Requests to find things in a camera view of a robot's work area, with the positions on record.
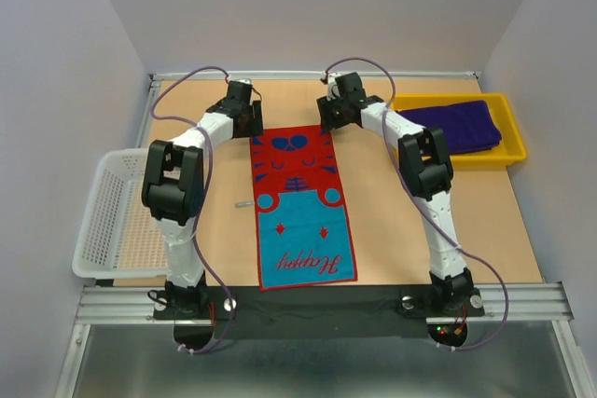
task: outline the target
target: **wooden table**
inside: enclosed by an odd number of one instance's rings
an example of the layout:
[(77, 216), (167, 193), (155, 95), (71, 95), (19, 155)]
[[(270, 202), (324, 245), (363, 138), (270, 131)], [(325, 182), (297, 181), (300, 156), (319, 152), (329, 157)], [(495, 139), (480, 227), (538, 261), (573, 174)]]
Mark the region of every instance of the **wooden table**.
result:
[[(398, 92), (479, 92), (475, 80), (397, 79)], [(163, 82), (162, 91), (172, 82)], [(367, 93), (388, 98), (389, 83), (364, 81)], [(319, 123), (315, 99), (325, 95), (318, 80), (262, 80), (265, 128)], [(225, 95), (217, 80), (188, 81), (158, 107), (161, 115), (199, 120), (203, 111)], [(154, 121), (147, 142), (168, 140), (187, 125)], [(380, 137), (356, 125), (333, 131), (358, 266), (357, 284), (429, 283), (429, 250), (422, 218), (396, 177)], [(257, 237), (248, 139), (221, 145), (215, 152), (212, 187), (201, 214), (198, 239), (207, 260), (228, 285), (257, 286)], [(452, 212), (459, 241), (472, 254), (489, 261), (506, 282), (541, 282), (521, 213), (506, 169), (457, 171)], [(477, 283), (496, 282), (480, 263), (467, 260)], [(215, 284), (211, 276), (208, 284)], [(163, 285), (161, 279), (115, 281), (115, 285)]]

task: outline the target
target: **purple cloth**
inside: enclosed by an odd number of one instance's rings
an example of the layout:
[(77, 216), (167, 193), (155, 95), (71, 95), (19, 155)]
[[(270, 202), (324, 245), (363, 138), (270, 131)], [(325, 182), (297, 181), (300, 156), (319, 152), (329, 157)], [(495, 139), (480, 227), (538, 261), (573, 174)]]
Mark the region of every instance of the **purple cloth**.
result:
[(404, 118), (444, 131), (450, 154), (474, 153), (498, 146), (502, 134), (483, 100), (401, 111)]

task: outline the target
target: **white wall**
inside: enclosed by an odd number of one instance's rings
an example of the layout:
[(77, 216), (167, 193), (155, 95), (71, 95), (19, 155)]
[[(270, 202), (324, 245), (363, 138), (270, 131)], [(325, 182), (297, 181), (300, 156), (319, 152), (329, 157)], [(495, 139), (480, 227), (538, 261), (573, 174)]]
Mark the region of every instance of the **white wall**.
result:
[(361, 55), (394, 70), (478, 70), (522, 0), (112, 0), (151, 73), (205, 63), (317, 70)]
[(597, 0), (524, 0), (483, 73), (529, 150), (510, 174), (542, 272), (563, 281), (597, 378)]
[(146, 70), (109, 0), (0, 0), (0, 396), (53, 396), (99, 157), (133, 143)]

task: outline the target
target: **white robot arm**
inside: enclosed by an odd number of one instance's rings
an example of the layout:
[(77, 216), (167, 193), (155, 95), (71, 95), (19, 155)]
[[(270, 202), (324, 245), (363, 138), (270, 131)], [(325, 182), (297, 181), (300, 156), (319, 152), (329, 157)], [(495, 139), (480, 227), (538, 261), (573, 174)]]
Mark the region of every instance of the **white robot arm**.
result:
[[(381, 137), (383, 137), (382, 114), (384, 108), (385, 103), (374, 103), (361, 111), (363, 128), (372, 130)], [(403, 137), (415, 136), (424, 131), (421, 125), (412, 123), (395, 112), (387, 115), (386, 125), (388, 143), (396, 149), (398, 149), (398, 141)], [(414, 200), (422, 206), (427, 216), (433, 219), (453, 240), (456, 240), (456, 230), (451, 217), (450, 190), (438, 191), (431, 199), (415, 196)], [(463, 256), (426, 219), (423, 220), (423, 228), (429, 244), (431, 273), (441, 279), (462, 274), (466, 268)]]
[[(356, 73), (330, 74), (326, 82), (327, 96), (317, 100), (326, 130), (355, 123), (383, 137), (385, 103), (379, 97), (367, 96)], [(386, 133), (388, 144), (398, 149), (399, 169), (413, 200), (446, 234), (457, 240), (450, 198), (453, 170), (443, 132), (428, 130), (391, 111), (386, 116)], [(423, 151), (431, 157), (423, 160)], [(443, 304), (450, 308), (473, 288), (470, 271), (460, 252), (426, 219), (423, 228), (429, 245), (432, 283)]]
[[(209, 136), (212, 151), (230, 139), (263, 134), (261, 105), (250, 103), (251, 91), (249, 80), (230, 81), (227, 96), (207, 109), (198, 122)], [(203, 202), (203, 158), (207, 156), (205, 137), (197, 128), (170, 142), (155, 141), (147, 155), (142, 202), (164, 240), (166, 280), (178, 288), (196, 287), (204, 271), (193, 239)], [(165, 175), (178, 170), (178, 178)]]

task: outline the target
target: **white plastic basket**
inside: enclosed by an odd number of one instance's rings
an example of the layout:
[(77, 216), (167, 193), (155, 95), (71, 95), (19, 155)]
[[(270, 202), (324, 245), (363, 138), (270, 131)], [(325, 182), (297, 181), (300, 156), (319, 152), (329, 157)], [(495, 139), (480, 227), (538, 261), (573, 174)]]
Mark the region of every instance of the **white plastic basket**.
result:
[(79, 277), (130, 279), (166, 274), (161, 234), (141, 203), (147, 148), (106, 154), (100, 161), (76, 243)]

